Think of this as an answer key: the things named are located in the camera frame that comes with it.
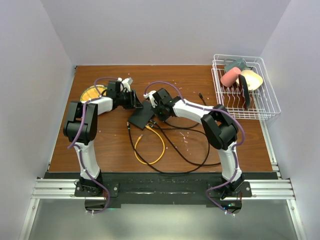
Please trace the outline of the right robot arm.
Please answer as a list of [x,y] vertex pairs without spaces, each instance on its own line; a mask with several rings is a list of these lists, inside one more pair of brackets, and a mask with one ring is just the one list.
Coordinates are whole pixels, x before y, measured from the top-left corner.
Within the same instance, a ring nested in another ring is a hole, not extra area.
[[164,88],[152,90],[143,96],[150,101],[152,110],[162,122],[169,117],[179,117],[202,125],[209,144],[218,151],[221,162],[223,183],[219,188],[227,196],[235,196],[244,182],[236,151],[239,145],[237,134],[244,132],[239,122],[221,104],[206,106],[190,102],[182,96],[173,98]]

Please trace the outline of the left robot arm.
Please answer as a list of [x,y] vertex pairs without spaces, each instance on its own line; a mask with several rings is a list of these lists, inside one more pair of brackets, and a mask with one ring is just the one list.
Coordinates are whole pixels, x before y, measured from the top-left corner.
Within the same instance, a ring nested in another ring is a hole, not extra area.
[[115,110],[139,109],[142,104],[136,91],[131,89],[133,79],[111,77],[104,90],[94,83],[97,96],[86,96],[80,101],[69,104],[63,134],[70,142],[68,148],[74,148],[80,165],[80,188],[92,196],[106,192],[101,169],[96,160],[94,140],[98,131],[98,116]]

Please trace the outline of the black network switch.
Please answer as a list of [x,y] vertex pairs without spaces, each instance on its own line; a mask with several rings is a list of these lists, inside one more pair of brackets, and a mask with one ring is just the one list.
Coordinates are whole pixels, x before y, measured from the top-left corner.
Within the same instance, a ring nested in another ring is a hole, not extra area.
[[128,118],[128,122],[140,130],[144,130],[149,120],[155,115],[152,104],[146,100],[142,102],[142,108],[137,108]]

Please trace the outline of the black cable teal plugs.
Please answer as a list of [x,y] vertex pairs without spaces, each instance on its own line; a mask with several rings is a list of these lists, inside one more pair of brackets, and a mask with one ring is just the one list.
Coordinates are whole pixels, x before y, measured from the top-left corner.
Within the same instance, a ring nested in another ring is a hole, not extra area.
[[167,122],[164,122],[166,125],[168,125],[169,127],[160,127],[158,125],[157,122],[155,122],[154,120],[149,120],[149,126],[151,128],[154,128],[154,129],[158,129],[162,132],[162,134],[164,135],[164,137],[167,139],[167,141],[171,144],[171,146],[174,148],[174,150],[180,155],[180,157],[187,163],[193,165],[193,166],[197,166],[199,168],[201,167],[217,167],[217,166],[220,166],[221,165],[221,162],[217,162],[217,163],[211,163],[211,164],[207,164],[207,160],[208,160],[208,157],[209,157],[209,154],[210,154],[210,144],[208,143],[208,148],[207,148],[207,154],[205,156],[205,159],[203,160],[202,163],[195,163],[195,162],[192,162],[190,160],[188,160],[177,148],[176,145],[174,145],[174,143],[170,140],[170,138],[165,134],[165,131],[173,131],[173,130],[185,130],[185,131],[192,131],[192,132],[197,132],[197,133],[200,133],[202,135],[204,135],[205,133],[202,132],[202,131],[199,131],[199,130],[196,130],[194,129],[195,127],[197,127],[199,124],[196,123],[195,125],[191,126],[191,127],[177,127],[177,126],[174,126],[172,124],[169,124]]

